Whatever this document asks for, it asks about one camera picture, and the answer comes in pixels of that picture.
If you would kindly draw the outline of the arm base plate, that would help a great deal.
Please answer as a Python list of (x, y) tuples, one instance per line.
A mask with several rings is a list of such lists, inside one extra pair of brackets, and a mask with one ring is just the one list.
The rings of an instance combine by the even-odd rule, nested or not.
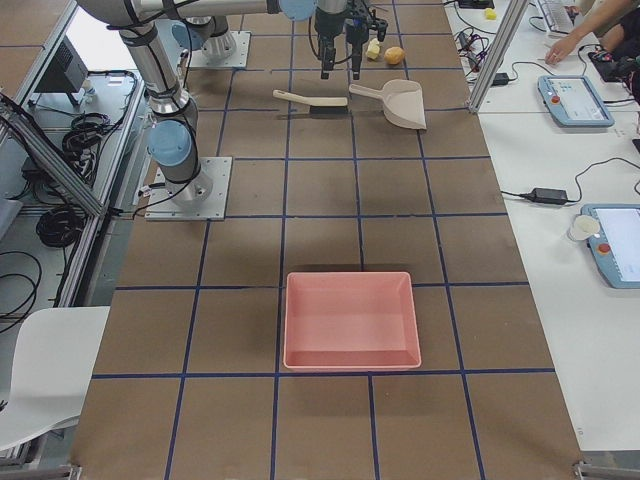
[(191, 55), (191, 68), (245, 69), (247, 65), (251, 33), (249, 31), (227, 31), (217, 37), (211, 37), (200, 49)]
[(223, 221), (232, 172), (232, 157), (201, 157), (200, 173), (177, 196), (181, 186), (166, 182), (160, 168), (155, 183), (165, 183), (153, 189), (149, 206), (144, 212), (149, 221)]

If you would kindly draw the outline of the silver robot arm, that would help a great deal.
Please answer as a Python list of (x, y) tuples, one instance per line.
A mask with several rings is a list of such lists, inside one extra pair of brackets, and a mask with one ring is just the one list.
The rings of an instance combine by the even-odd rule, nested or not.
[(211, 40), (228, 39), (227, 17), (236, 14), (283, 14), (292, 21), (316, 17), (321, 62), (328, 70), (335, 57), (334, 39), (349, 11), (346, 1), (80, 1), (93, 18), (118, 32), (139, 70), (155, 119), (149, 151), (165, 178), (169, 199), (196, 205), (211, 196), (213, 179), (203, 172), (196, 146), (197, 106), (168, 59), (155, 21), (178, 21), (193, 52)]
[[(367, 1), (268, 1), (265, 11), (282, 13), (294, 22), (306, 20), (309, 44), (314, 57), (321, 65), (321, 78), (326, 80), (340, 62), (336, 59), (335, 41), (341, 34), (351, 46), (350, 53), (342, 60), (350, 63), (355, 79), (360, 78), (363, 48), (374, 32), (382, 42), (388, 22), (377, 16)], [(178, 23), (172, 34), (183, 48), (194, 52), (202, 50), (211, 59), (222, 59), (233, 54), (236, 43), (229, 32), (225, 15), (185, 14), (179, 4), (171, 9), (172, 18)]]

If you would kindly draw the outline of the person hand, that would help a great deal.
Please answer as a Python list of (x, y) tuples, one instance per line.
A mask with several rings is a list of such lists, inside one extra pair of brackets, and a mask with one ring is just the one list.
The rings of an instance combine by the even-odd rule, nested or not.
[(544, 57), (544, 61), (547, 65), (556, 65), (570, 55), (576, 48), (579, 40), (571, 36), (565, 36), (563, 38), (551, 41), (546, 40), (545, 46), (548, 47), (547, 53)]

